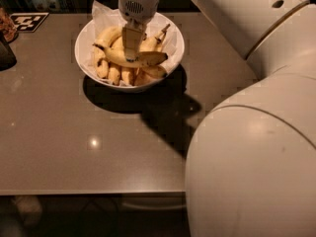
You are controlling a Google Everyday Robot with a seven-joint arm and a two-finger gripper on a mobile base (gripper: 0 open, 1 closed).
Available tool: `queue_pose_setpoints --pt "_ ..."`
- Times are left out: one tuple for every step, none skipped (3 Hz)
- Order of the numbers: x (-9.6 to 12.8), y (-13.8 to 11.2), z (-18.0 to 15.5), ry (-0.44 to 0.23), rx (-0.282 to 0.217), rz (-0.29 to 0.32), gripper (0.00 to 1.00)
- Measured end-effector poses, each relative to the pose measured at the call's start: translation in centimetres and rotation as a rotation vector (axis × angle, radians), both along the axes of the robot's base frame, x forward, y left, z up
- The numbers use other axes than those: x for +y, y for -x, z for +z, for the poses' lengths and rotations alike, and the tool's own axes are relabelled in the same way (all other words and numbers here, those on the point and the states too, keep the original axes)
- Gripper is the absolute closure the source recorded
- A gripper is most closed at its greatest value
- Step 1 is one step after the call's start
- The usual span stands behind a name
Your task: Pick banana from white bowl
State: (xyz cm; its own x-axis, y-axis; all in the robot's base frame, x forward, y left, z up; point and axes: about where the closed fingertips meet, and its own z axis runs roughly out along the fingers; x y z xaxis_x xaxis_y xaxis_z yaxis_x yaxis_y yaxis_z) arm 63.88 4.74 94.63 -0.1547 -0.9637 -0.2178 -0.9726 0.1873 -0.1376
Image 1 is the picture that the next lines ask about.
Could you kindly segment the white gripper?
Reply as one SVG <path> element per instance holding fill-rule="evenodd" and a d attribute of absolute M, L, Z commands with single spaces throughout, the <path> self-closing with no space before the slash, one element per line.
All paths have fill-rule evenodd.
<path fill-rule="evenodd" d="M 134 61 L 144 39 L 146 26 L 154 17 L 159 0 L 118 0 L 118 9 L 127 21 L 122 28 L 124 55 Z"/>

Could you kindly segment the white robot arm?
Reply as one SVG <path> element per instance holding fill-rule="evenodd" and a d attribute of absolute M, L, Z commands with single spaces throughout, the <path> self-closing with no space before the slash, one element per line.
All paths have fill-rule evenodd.
<path fill-rule="evenodd" d="M 316 237 L 316 7 L 192 0 L 258 77 L 199 124 L 186 161 L 191 237 Z"/>

